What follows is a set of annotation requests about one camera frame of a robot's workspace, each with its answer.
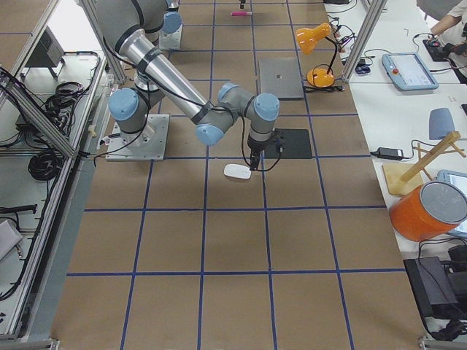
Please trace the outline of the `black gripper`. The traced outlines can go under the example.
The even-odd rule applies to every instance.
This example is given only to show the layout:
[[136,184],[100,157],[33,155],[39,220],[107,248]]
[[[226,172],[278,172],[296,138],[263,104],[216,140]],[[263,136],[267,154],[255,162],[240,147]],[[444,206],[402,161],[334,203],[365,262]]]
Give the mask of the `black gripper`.
[[249,140],[250,170],[257,171],[260,163],[260,155],[268,145],[268,141]]

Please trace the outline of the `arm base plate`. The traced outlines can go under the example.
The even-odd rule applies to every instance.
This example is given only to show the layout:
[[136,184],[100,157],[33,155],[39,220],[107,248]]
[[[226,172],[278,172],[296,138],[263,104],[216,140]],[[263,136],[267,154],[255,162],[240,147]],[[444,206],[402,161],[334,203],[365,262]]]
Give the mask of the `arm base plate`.
[[159,35],[158,46],[161,50],[179,50],[182,39],[182,24],[178,27],[165,25]]
[[120,127],[114,122],[113,133],[118,136],[109,140],[108,161],[148,161],[163,160],[166,140],[169,131],[170,116],[168,114],[150,114],[142,134],[133,135],[121,133]]

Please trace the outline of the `person hand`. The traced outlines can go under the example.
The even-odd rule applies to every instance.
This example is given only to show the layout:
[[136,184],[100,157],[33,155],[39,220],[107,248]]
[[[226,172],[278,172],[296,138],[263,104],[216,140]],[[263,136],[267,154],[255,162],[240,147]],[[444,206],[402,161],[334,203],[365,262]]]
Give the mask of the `person hand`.
[[440,35],[446,31],[446,26],[439,21],[436,25],[431,28],[431,33],[435,36]]

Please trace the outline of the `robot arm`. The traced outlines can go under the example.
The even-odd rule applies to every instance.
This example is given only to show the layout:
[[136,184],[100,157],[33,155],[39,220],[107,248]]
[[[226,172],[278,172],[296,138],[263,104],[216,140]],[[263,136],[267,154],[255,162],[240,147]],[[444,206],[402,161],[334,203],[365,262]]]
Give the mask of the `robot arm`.
[[[179,14],[179,2],[178,1],[166,1],[167,11],[163,16],[163,27],[162,32],[166,35],[177,32],[182,27],[182,17]],[[244,11],[246,1],[240,1],[240,11],[231,13],[232,17],[250,16],[251,11]]]
[[279,99],[270,93],[254,96],[225,83],[213,104],[195,89],[159,50],[161,32],[173,33],[182,25],[176,1],[97,1],[96,22],[105,47],[125,57],[137,73],[135,87],[116,92],[110,108],[122,132],[140,133],[144,109],[169,98],[193,124],[197,138],[213,146],[238,118],[250,120],[247,145],[250,170],[258,170],[260,154],[273,142]]

